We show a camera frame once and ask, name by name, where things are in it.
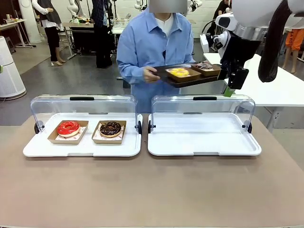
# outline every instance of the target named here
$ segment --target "dark tray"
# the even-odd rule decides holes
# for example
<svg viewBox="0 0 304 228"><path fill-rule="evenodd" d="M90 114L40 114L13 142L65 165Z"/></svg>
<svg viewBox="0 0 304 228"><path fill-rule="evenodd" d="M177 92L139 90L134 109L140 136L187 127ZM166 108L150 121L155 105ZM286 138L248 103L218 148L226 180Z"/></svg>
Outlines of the dark tray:
<svg viewBox="0 0 304 228"><path fill-rule="evenodd" d="M175 88L183 88L183 87L203 84L203 83L207 83L207 82L214 82L214 81L218 80L217 75L216 76L209 76L209 77L200 76L200 79L193 80L193 81L188 81L188 82L176 82L172 78L168 77L168 72L166 71L166 69L178 68L178 67L187 67L190 64L196 64L196 63L168 65L168 66L157 66L157 67L154 67L154 68L157 69L157 76L159 76L162 81L170 84L171 86L173 86Z"/></svg>

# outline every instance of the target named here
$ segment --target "person's right hand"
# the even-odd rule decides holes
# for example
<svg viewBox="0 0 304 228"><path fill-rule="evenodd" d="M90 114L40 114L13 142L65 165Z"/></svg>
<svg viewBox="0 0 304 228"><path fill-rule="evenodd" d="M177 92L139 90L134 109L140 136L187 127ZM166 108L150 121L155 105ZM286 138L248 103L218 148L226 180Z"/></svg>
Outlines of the person's right hand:
<svg viewBox="0 0 304 228"><path fill-rule="evenodd" d="M143 69L143 78L147 83L153 83L160 80L160 77L154 75L153 72L157 72L157 70L151 66L146 66Z"/></svg>
<svg viewBox="0 0 304 228"><path fill-rule="evenodd" d="M52 8L47 8L47 10L49 13L54 12L54 9L52 9Z"/></svg>

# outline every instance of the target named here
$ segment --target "transparent lid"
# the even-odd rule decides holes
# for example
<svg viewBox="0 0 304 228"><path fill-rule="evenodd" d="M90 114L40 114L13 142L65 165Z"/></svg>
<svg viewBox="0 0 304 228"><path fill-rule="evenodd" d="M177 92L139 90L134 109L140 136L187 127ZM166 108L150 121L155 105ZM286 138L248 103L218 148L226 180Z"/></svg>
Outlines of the transparent lid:
<svg viewBox="0 0 304 228"><path fill-rule="evenodd" d="M136 100L131 95L41 95L30 104L39 131L57 114L73 117L104 114L134 116L137 128Z"/></svg>
<svg viewBox="0 0 304 228"><path fill-rule="evenodd" d="M156 96L152 100L150 128L175 133L247 131L254 110L255 102L245 95Z"/></svg>

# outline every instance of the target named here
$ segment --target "white tray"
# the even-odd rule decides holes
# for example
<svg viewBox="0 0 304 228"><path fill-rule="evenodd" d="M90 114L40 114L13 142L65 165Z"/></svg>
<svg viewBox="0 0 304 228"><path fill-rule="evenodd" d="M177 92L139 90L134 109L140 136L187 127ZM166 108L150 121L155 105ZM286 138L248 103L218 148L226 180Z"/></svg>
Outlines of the white tray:
<svg viewBox="0 0 304 228"><path fill-rule="evenodd" d="M48 137L62 120L89 121L88 129L79 145L52 144ZM95 144L92 134L100 120L126 120L127 126L121 145ZM143 123L142 115L137 121ZM66 156L95 156L95 157L131 157L139 153L142 135L135 129L134 114L81 114L59 113L53 115L46 123L43 132L36 134L23 149L27 157L66 157Z"/></svg>
<svg viewBox="0 0 304 228"><path fill-rule="evenodd" d="M153 155L256 156L262 151L232 113L155 113L153 117L156 127L148 136L148 150Z"/></svg>

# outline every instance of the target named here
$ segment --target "black pants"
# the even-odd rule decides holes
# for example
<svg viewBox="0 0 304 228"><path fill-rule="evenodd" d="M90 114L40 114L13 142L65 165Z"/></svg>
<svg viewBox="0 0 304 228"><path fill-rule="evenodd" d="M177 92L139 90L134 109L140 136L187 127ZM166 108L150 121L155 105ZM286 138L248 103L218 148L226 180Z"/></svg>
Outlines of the black pants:
<svg viewBox="0 0 304 228"><path fill-rule="evenodd" d="M104 67L111 62L111 44L108 27L98 27L94 25L95 43L96 43L96 66Z"/></svg>
<svg viewBox="0 0 304 228"><path fill-rule="evenodd" d="M49 27L44 28L46 35L47 35L47 41L48 41L48 47L49 51L51 53L51 61L57 62L57 56L56 56L56 48L59 47L59 35L57 32L56 27Z"/></svg>
<svg viewBox="0 0 304 228"><path fill-rule="evenodd" d="M216 27L217 25L215 22L212 22L210 28L207 30L207 33L210 33L212 36L214 36Z"/></svg>

